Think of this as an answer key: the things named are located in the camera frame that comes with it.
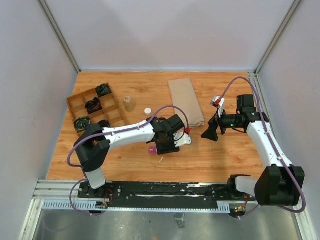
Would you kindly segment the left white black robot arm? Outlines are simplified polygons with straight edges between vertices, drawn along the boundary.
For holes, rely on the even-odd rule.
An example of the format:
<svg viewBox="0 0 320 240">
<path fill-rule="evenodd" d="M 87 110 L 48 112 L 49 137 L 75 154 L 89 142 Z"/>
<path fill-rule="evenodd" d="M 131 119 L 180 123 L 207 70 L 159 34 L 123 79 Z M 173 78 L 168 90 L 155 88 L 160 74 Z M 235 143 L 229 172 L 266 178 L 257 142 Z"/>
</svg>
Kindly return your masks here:
<svg viewBox="0 0 320 240">
<path fill-rule="evenodd" d="M 107 193 L 102 165 L 108 153 L 136 143 L 155 143 L 156 153 L 164 155 L 179 152 L 180 147 L 190 145 L 192 139 L 177 114 L 168 119 L 150 117 L 123 127 L 91 125 L 73 146 L 91 194 L 101 198 Z"/>
</svg>

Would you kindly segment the white bottle cap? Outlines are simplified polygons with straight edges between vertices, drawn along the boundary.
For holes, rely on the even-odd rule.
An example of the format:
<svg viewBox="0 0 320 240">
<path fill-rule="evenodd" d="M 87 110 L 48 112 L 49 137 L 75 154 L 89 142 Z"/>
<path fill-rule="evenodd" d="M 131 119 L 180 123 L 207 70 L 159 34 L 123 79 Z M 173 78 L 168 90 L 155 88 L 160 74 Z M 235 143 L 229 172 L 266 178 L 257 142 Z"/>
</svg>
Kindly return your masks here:
<svg viewBox="0 0 320 240">
<path fill-rule="evenodd" d="M 147 108 L 144 109 L 144 114 L 145 115 L 149 116 L 149 115 L 151 115 L 151 113 L 152 113 L 152 109 L 151 108 L 147 107 Z"/>
</svg>

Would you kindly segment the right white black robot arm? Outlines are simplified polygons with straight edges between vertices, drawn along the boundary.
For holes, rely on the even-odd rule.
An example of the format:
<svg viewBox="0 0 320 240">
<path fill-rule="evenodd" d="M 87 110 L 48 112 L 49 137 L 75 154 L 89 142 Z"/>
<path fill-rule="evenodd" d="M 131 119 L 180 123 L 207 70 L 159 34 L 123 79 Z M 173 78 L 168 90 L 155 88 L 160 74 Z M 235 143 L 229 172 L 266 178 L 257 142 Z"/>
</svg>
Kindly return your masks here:
<svg viewBox="0 0 320 240">
<path fill-rule="evenodd" d="M 253 95 L 239 95 L 236 103 L 236 113 L 227 114 L 225 99 L 214 96 L 211 105 L 217 110 L 208 121 L 208 129 L 201 138 L 216 142 L 219 139 L 218 129 L 221 134 L 225 134 L 227 129 L 243 129 L 253 141 L 264 171 L 258 179 L 243 174 L 231 175 L 227 181 L 227 196 L 238 200 L 248 194 L 255 197 L 261 206 L 296 206 L 302 196 L 304 170 L 294 166 L 281 150 L 268 117 L 264 112 L 259 112 Z"/>
</svg>

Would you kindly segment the pink weekly pill organizer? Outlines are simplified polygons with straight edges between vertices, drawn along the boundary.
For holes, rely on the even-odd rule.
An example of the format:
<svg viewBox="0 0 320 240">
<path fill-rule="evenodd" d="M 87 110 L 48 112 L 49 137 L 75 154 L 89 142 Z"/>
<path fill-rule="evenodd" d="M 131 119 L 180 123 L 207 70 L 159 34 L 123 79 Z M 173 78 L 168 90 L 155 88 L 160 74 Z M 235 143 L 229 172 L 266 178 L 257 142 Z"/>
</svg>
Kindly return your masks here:
<svg viewBox="0 0 320 240">
<path fill-rule="evenodd" d="M 150 146 L 148 149 L 150 155 L 157 155 L 157 148 L 155 146 Z"/>
</svg>

